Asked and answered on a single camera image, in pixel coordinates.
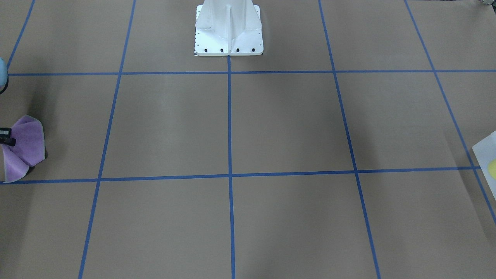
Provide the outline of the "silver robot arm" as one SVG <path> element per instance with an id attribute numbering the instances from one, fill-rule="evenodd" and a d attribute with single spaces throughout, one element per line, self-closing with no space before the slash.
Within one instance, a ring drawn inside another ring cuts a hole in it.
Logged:
<path id="1" fill-rule="evenodd" d="M 0 58 L 0 94 L 7 90 L 9 84 L 9 74 L 7 65 L 3 58 Z M 12 137 L 12 129 L 8 127 L 0 128 L 0 143 L 2 145 L 15 146 L 16 139 Z"/>

